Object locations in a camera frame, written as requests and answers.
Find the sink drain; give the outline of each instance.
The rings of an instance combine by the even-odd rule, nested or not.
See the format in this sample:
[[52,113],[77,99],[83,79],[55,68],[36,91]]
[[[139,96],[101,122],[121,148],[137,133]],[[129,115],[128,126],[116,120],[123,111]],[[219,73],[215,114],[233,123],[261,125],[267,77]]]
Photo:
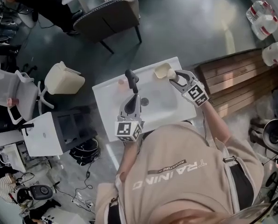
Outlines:
[[149,100],[147,98],[142,98],[141,99],[141,105],[147,106],[149,104]]

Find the wooden bench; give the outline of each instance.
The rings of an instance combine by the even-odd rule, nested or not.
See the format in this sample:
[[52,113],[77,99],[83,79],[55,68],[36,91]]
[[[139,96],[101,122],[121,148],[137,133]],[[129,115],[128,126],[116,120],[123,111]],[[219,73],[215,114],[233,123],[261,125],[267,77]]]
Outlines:
[[261,50],[204,63],[196,73],[221,117],[252,104],[278,86],[278,66],[265,65]]

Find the water bottle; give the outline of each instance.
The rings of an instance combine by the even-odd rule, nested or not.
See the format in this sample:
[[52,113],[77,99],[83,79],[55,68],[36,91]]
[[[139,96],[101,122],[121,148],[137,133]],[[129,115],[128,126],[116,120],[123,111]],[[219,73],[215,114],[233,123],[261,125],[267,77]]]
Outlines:
[[264,40],[278,28],[278,18],[272,15],[261,15],[253,24],[252,30],[255,35]]
[[278,64],[278,42],[273,43],[262,51],[262,59],[267,66]]
[[253,23],[255,22],[261,15],[271,14],[271,6],[267,3],[267,1],[255,1],[253,5],[248,9],[246,16],[248,20]]

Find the striped shirt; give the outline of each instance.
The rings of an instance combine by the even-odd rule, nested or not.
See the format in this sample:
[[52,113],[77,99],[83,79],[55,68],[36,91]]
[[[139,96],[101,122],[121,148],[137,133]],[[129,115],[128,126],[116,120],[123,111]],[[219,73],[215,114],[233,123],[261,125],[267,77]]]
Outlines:
[[12,183],[12,180],[9,175],[0,178],[0,197],[3,198],[7,203],[15,204],[9,193],[12,193],[16,188],[16,184]]

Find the pink object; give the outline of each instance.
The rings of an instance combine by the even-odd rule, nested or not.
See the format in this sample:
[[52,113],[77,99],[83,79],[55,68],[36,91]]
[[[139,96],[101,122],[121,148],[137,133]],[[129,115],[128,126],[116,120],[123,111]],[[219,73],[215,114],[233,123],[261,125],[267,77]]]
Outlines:
[[19,103],[19,100],[15,99],[15,98],[8,98],[8,100],[7,100],[7,106],[9,108],[11,108],[11,107],[13,107],[15,105],[18,105],[18,103]]

